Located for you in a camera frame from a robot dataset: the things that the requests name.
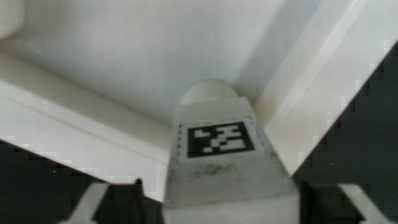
white plastic part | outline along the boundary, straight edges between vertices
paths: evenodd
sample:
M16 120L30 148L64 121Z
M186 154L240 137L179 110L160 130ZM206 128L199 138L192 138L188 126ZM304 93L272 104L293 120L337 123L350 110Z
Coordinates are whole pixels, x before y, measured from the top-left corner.
M71 218L67 221L62 221L60 224L96 224L96 221L92 221L92 217L96 214L96 210L97 210L106 189L108 189L108 184L105 183L90 184L85 190L81 199L78 201Z
M174 115L165 223L296 224L298 192L247 99L224 83L208 81L192 87L183 104Z
M234 97L238 97L238 94L222 81L202 81L190 87L183 96L181 105Z
M360 224L392 224L375 206L375 203L371 202L360 187L353 184L339 184L339 188L364 216L364 221Z
M25 0L0 0L0 39L9 37L21 27Z

black surface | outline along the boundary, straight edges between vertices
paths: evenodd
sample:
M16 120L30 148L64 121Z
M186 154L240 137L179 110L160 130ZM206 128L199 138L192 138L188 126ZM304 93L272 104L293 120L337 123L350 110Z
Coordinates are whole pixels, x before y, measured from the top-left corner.
M295 181L357 183L384 214L398 221L398 46L295 173Z
M44 224L67 219L96 179L0 143L0 223Z
M145 223L145 198L140 184L108 187L94 220L97 223Z

black and white square marker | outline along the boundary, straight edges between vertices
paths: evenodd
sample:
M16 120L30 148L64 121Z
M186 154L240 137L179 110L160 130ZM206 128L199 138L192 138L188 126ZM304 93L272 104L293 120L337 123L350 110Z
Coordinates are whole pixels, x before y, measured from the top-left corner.
M188 158L254 151L245 122L188 128Z

white panel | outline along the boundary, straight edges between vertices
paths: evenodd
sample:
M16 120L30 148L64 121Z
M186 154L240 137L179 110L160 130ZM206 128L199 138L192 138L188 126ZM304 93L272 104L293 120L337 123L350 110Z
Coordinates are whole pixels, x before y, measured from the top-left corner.
M3 54L0 90L0 139L161 200L169 127Z
M293 174L398 40L398 1L323 1L256 103Z

white ceiling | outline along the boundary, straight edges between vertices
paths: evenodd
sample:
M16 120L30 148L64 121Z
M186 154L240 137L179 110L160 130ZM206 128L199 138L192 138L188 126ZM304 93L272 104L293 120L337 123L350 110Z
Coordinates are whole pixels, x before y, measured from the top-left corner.
M183 93L201 80L224 80L256 96L316 4L28 0L25 25L2 48L170 124ZM291 12L293 24L284 21ZM275 20L286 23L275 26Z

